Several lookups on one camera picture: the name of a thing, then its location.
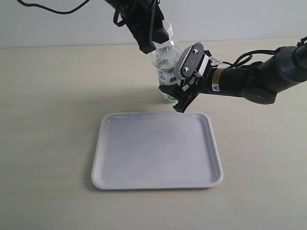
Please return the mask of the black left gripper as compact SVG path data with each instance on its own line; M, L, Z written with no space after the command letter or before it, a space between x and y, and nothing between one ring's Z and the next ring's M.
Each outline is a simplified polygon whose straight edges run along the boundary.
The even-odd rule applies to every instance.
M139 50L149 54L156 50L153 42L162 44L169 40L163 26L164 15L158 0L119 0L115 8L115 25L127 26Z

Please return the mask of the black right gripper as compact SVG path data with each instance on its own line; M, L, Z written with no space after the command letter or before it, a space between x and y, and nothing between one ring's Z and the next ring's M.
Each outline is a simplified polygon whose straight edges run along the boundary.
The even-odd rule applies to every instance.
M178 84L159 86L161 92L166 93L174 99L178 99L178 103L173 106L176 112L185 112L198 96L197 90L200 88L201 84L206 82L209 72L213 68L213 57L211 52L209 50L204 50L204 52L209 56L209 63L203 76L193 76L184 80L179 80L180 82Z

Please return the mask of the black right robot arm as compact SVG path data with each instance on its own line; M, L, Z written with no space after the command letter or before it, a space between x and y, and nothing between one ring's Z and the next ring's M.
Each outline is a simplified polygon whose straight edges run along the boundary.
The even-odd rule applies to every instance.
M177 100L174 109L183 113L199 94L241 97L269 105L276 95L307 80L307 39L296 46L253 50L240 55L227 68L203 44L183 51L173 73L178 83L159 89Z

